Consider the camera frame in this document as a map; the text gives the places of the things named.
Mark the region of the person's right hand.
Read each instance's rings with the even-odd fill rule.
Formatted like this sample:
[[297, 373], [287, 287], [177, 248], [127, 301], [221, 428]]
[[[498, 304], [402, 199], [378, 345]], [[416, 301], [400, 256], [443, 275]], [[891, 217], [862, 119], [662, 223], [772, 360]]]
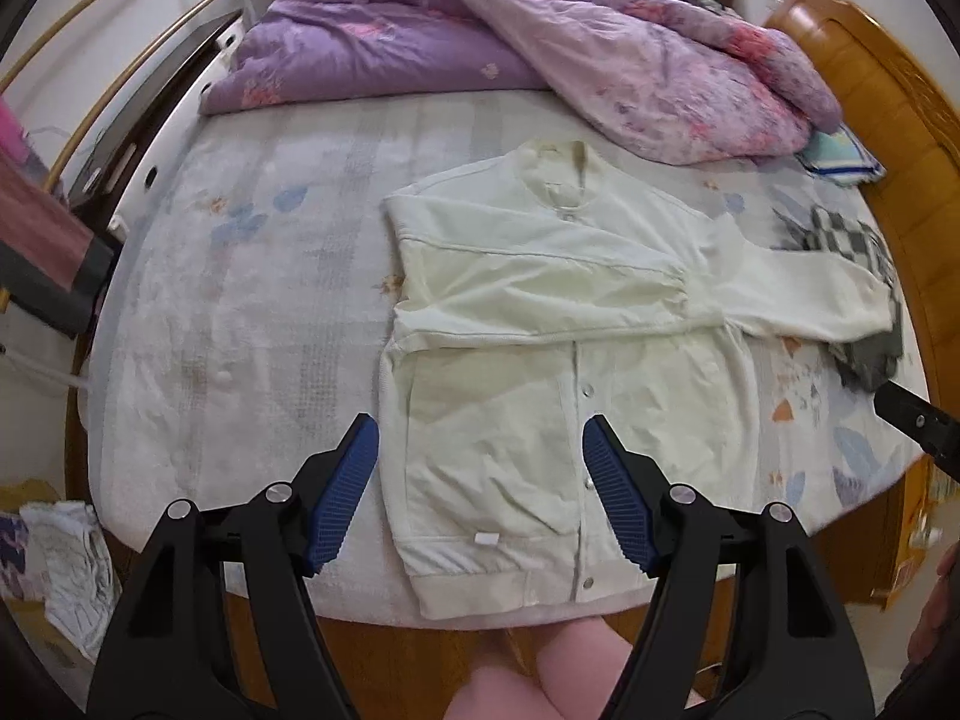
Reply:
[[949, 617], [949, 575], [957, 561], [957, 554], [958, 544], [952, 544], [935, 567], [934, 587], [908, 640], [907, 654], [910, 665], [919, 665], [926, 660], [939, 642], [940, 631]]

